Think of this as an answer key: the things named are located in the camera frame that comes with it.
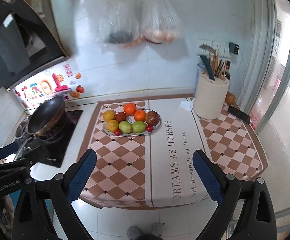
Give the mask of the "yellow lemon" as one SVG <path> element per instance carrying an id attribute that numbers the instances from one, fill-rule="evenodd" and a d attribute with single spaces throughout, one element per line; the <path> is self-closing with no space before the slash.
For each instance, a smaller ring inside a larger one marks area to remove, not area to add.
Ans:
<path id="1" fill-rule="evenodd" d="M 116 116 L 115 112 L 113 112 L 111 110 L 107 110 L 103 113 L 103 120 L 105 122 L 109 122 L 111 120 L 115 120 L 115 118 L 116 118 L 115 116 Z"/>

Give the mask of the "yellow orange fruit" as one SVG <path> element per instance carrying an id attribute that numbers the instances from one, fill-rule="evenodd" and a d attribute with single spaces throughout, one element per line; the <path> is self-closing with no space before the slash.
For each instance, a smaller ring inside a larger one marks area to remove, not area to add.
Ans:
<path id="1" fill-rule="evenodd" d="M 106 129 L 112 133 L 114 133 L 116 130 L 118 130 L 118 128 L 119 128 L 119 122 L 116 120 L 110 120 L 106 124 Z"/>

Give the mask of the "red cherry tomato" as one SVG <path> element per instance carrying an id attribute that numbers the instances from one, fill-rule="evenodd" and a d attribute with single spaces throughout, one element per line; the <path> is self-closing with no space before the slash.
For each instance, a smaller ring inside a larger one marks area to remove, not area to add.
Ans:
<path id="1" fill-rule="evenodd" d="M 119 129 L 117 129 L 116 131 L 114 131 L 114 135 L 120 136 L 121 135 L 121 131 Z"/>
<path id="2" fill-rule="evenodd" d="M 153 131 L 153 126 L 152 125 L 148 125 L 146 127 L 147 132 L 152 132 Z"/>

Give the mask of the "green apple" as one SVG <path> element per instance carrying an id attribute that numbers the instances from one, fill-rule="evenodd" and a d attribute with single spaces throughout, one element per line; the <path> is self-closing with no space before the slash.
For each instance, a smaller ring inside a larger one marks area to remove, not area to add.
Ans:
<path id="1" fill-rule="evenodd" d="M 118 127 L 124 134 L 130 134 L 133 131 L 132 124 L 129 123 L 128 121 L 120 122 Z"/>
<path id="2" fill-rule="evenodd" d="M 147 125 L 143 121 L 136 121 L 132 124 L 133 131 L 135 133 L 143 133 L 146 131 Z"/>

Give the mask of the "orange tangerine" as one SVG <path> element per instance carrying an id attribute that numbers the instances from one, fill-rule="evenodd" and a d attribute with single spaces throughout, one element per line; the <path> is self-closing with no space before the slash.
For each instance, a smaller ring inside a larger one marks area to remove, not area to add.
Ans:
<path id="1" fill-rule="evenodd" d="M 134 120 L 145 122 L 146 120 L 146 112 L 142 109 L 138 109 L 134 112 Z"/>
<path id="2" fill-rule="evenodd" d="M 123 110 L 126 115 L 133 115 L 137 111 L 137 107 L 134 103 L 128 102 L 124 104 Z"/>

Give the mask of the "dark red apple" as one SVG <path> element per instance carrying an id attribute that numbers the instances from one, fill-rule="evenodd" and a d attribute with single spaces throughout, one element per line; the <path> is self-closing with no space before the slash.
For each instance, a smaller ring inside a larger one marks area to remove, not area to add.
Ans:
<path id="1" fill-rule="evenodd" d="M 151 126 L 156 126 L 160 121 L 160 116 L 155 111 L 149 111 L 145 117 L 146 123 Z"/>

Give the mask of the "black frying pan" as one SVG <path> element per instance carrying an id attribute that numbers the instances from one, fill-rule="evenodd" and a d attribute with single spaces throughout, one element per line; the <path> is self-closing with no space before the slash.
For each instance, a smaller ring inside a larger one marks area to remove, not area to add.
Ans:
<path id="1" fill-rule="evenodd" d="M 65 101 L 56 96 L 42 103 L 33 113 L 27 124 L 30 135 L 42 137 L 51 132 L 65 113 Z"/>

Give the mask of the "glass fruit plate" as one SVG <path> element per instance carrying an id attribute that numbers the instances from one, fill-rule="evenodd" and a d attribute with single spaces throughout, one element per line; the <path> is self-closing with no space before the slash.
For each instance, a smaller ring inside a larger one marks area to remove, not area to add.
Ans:
<path id="1" fill-rule="evenodd" d="M 144 108 L 141 108 L 141 110 L 143 110 L 145 113 L 152 111 L 151 109 L 144 109 Z M 101 131 L 104 134 L 111 136 L 111 137 L 135 137 L 135 136 L 141 136 L 141 135 L 150 135 L 150 134 L 155 133 L 161 127 L 160 115 L 158 114 L 158 116 L 159 116 L 159 122 L 155 126 L 153 126 L 153 129 L 151 131 L 147 131 L 145 129 L 145 131 L 142 133 L 136 133 L 133 131 L 133 128 L 132 128 L 131 133 L 126 134 L 120 130 L 120 135 L 116 135 L 114 132 L 111 132 L 110 130 L 107 129 L 107 122 L 105 122 L 103 119 L 101 119 L 101 124 L 102 124 Z M 133 127 L 133 123 L 135 122 L 134 115 L 127 115 L 126 121 L 129 122 L 131 124 L 131 126 Z"/>

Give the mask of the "black range hood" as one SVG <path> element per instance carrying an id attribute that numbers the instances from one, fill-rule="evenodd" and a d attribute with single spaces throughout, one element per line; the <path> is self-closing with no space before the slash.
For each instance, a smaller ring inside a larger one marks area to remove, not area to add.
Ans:
<path id="1" fill-rule="evenodd" d="M 66 59 L 51 0 L 0 0 L 0 89 Z"/>

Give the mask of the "checkered table mat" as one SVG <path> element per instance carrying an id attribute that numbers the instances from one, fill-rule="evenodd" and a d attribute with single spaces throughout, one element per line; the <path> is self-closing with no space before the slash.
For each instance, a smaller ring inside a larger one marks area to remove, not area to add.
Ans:
<path id="1" fill-rule="evenodd" d="M 138 109 L 160 115 L 153 134 L 111 137 L 104 134 L 103 113 L 123 111 L 123 102 L 97 104 L 80 153 L 92 149 L 97 164 L 80 198 L 97 207 L 151 209 L 187 205 L 207 197 L 193 167 L 193 153 L 202 150 L 224 173 L 240 180 L 257 178 L 268 166 L 264 149 L 253 129 L 225 105 L 215 120 L 199 118 L 180 108 L 182 98 L 140 98 Z"/>

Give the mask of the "orange fruit behind holder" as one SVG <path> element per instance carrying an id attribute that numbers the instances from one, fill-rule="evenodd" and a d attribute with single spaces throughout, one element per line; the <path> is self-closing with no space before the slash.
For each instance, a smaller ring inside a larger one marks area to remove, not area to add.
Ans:
<path id="1" fill-rule="evenodd" d="M 225 97 L 225 103 L 232 105 L 235 103 L 235 96 L 232 93 L 227 93 Z"/>

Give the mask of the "white tissue paper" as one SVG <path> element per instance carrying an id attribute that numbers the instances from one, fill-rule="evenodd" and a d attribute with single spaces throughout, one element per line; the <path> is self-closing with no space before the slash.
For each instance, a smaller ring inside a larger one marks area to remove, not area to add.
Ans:
<path id="1" fill-rule="evenodd" d="M 193 101 L 181 101 L 180 108 L 185 111 L 191 111 L 193 109 Z"/>

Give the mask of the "wooden chopsticks bundle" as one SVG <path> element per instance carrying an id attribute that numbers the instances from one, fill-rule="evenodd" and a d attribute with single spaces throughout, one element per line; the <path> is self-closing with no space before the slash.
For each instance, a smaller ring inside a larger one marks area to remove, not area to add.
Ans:
<path id="1" fill-rule="evenodd" d="M 208 61 L 215 77 L 225 80 L 225 61 L 219 59 L 219 52 L 215 49 L 209 52 Z"/>

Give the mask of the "black charger plug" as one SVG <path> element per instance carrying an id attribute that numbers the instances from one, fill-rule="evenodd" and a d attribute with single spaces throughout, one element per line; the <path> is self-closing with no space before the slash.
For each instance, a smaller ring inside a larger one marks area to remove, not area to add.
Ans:
<path id="1" fill-rule="evenodd" d="M 230 54 L 238 55 L 239 53 L 239 46 L 236 43 L 229 42 L 229 49 Z"/>

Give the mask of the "colourful wall stickers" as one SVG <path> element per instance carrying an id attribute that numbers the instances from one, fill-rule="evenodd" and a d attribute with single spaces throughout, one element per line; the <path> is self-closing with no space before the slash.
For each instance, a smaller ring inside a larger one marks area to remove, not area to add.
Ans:
<path id="1" fill-rule="evenodd" d="M 13 92 L 25 110 L 61 95 L 64 100 L 75 100 L 86 92 L 86 78 L 69 63 L 61 63 L 28 78 Z"/>

